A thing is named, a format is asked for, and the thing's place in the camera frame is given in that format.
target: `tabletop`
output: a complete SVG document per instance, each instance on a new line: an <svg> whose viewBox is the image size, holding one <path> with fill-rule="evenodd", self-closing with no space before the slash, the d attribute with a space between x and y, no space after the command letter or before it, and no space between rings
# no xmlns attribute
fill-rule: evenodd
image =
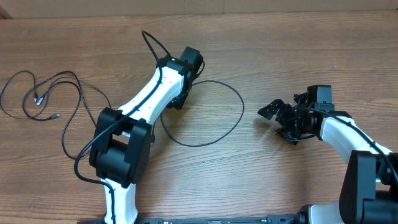
<svg viewBox="0 0 398 224"><path fill-rule="evenodd" d="M206 68L197 81L225 82L246 105L236 129L205 147L176 144L157 122L137 185L143 217L263 217L338 200L346 171L338 153L317 139L290 145L275 136L277 122L257 114L276 98L293 103L293 94L310 85L331 85L336 109L398 152L398 11L1 20L0 86L20 70L34 72L38 82L71 70L117 108L154 73L142 29L175 57L186 46L200 50ZM23 116L22 97L32 85L31 76L16 77L2 96L4 109ZM106 100L83 89L96 119ZM42 115L60 113L58 119L0 113L0 223L76 223L105 213L103 187L80 181L62 151L63 127L77 101L74 87L60 85ZM39 109L31 96L27 108ZM165 110L164 119L176 139L199 144L226 133L241 110L233 91L204 83L194 86L182 110ZM67 150L77 154L94 130L80 107L66 133ZM87 159L80 170L96 178Z"/></svg>

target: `wall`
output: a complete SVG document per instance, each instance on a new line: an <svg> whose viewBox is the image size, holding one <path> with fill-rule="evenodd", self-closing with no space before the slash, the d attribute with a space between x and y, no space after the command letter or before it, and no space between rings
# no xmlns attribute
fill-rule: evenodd
<svg viewBox="0 0 398 224"><path fill-rule="evenodd" d="M7 18L397 9L398 0L0 0Z"/></svg>

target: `wood grain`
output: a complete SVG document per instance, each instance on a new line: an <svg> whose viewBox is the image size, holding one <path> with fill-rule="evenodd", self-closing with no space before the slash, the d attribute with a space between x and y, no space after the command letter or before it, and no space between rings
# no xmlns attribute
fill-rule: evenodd
<svg viewBox="0 0 398 224"><path fill-rule="evenodd" d="M246 104L239 126L207 147L179 146L157 124L150 165L137 186L143 216L262 217L337 200L346 170L342 158L314 139L287 144L274 135L275 121L257 115L276 98L292 103L293 94L309 85L332 85L336 107L397 152L397 11L2 20L0 85L19 70L33 71L38 81L72 70L117 108L154 71L141 29L174 56L185 46L199 49L206 69L198 81L225 82ZM28 75L17 77L3 107L22 115L21 99L31 86ZM89 88L85 92L96 118L106 102ZM43 115L59 112L59 119L23 121L0 113L0 223L75 223L105 212L103 188L78 180L73 161L62 152L62 129L76 103L76 91L64 85L54 89ZM37 110L32 97L28 105ZM198 144L227 132L240 112L231 90L204 83L192 90L184 109L167 110L164 118L177 139ZM67 149L76 154L93 131L80 108L67 132ZM95 178L87 160L80 170Z"/></svg>

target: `wooden table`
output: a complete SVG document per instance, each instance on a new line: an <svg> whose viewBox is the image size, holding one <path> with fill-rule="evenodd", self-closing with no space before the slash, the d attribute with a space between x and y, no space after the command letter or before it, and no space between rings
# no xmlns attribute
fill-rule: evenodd
<svg viewBox="0 0 398 224"><path fill-rule="evenodd" d="M246 104L239 126L207 147L179 146L157 123L149 168L137 186L143 216L262 217L337 200L346 164L336 151L316 139L287 144L274 135L275 121L257 115L276 98L292 103L293 94L309 85L332 85L336 108L397 152L397 11L3 20L0 85L19 70L33 71L38 82L71 70L117 108L154 71L141 29L176 57L186 46L199 49L206 69L198 81L225 82ZM3 107L23 115L21 99L31 86L30 76L17 77ZM106 102L88 87L85 93L96 118ZM105 212L103 187L78 180L62 151L62 129L76 103L77 92L65 85L54 89L43 115L59 112L59 119L24 121L0 113L0 223L75 223ZM32 97L28 107L37 110ZM231 90L209 83L191 91L183 110L166 111L165 122L177 139L196 144L227 132L240 112ZM67 132L67 149L76 154L93 131L80 108ZM87 160L80 170L95 178Z"/></svg>

